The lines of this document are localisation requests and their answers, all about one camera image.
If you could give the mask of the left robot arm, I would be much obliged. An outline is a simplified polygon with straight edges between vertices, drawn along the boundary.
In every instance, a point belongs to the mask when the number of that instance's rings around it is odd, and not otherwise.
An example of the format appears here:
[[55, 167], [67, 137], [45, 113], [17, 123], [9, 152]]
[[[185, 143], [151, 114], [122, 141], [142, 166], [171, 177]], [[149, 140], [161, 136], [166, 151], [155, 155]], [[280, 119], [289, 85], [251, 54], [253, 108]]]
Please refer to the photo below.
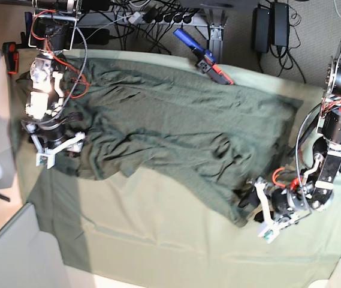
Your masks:
[[277, 234], [312, 211], [325, 210], [333, 199], [334, 180], [341, 173], [341, 40], [329, 64], [327, 87], [318, 114], [310, 125], [301, 124], [294, 146], [295, 161], [299, 149], [312, 131], [319, 138], [312, 146], [313, 164], [309, 169], [296, 168], [296, 178], [290, 184], [277, 182], [277, 174], [267, 182], [259, 177], [250, 182], [239, 208], [261, 207], [265, 233]]

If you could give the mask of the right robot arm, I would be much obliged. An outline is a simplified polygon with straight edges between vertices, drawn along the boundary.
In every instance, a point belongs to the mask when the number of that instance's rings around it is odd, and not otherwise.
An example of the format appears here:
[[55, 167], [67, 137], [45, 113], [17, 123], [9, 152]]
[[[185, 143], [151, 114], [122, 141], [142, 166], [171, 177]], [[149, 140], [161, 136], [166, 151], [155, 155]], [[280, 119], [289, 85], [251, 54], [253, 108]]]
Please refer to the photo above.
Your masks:
[[29, 46], [39, 53], [31, 64], [32, 89], [25, 106], [28, 120], [22, 125], [33, 141], [36, 164], [52, 167], [58, 153], [80, 153], [85, 133], [66, 134], [67, 124], [82, 120], [80, 112], [63, 114], [78, 84], [86, 85], [83, 68], [67, 63], [65, 51], [72, 49], [81, 14], [81, 1], [32, 1], [35, 10]]

